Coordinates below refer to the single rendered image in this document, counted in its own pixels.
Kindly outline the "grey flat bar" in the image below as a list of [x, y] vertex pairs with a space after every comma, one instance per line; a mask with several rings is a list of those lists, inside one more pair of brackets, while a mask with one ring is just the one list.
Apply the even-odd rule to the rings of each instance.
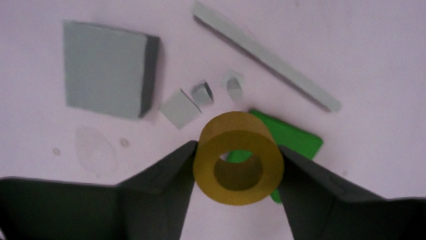
[[300, 69], [202, 1], [192, 0], [188, 10], [267, 62], [335, 112], [343, 104]]

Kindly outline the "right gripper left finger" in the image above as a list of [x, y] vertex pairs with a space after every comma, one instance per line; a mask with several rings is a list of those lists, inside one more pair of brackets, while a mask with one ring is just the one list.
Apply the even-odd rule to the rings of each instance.
[[190, 140], [115, 185], [1, 177], [0, 231], [5, 240], [180, 240], [197, 146]]

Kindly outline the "green flat plate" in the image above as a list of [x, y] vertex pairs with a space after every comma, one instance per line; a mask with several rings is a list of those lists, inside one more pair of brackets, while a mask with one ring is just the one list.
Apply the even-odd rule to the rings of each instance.
[[[293, 149], [310, 160], [323, 142], [323, 139], [319, 135], [260, 110], [252, 108], [249, 114], [253, 114], [265, 123], [276, 144]], [[252, 154], [252, 152], [246, 150], [233, 150], [227, 152], [224, 161], [240, 163], [247, 160]], [[281, 202], [278, 188], [270, 194], [270, 197], [276, 202]]]

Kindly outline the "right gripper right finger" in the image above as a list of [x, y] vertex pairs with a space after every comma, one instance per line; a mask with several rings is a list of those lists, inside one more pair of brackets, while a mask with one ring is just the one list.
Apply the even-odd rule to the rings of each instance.
[[421, 240], [426, 197], [385, 198], [276, 144], [278, 192], [294, 240]]

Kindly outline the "yellow round nut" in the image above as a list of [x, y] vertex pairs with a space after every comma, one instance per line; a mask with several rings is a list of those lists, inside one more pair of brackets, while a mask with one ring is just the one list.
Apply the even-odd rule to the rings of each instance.
[[[240, 163], [220, 158], [233, 150], [253, 154]], [[268, 127], [256, 116], [241, 111], [222, 113], [201, 131], [193, 175], [210, 199], [228, 206], [254, 204], [278, 187], [283, 172], [280, 150]]]

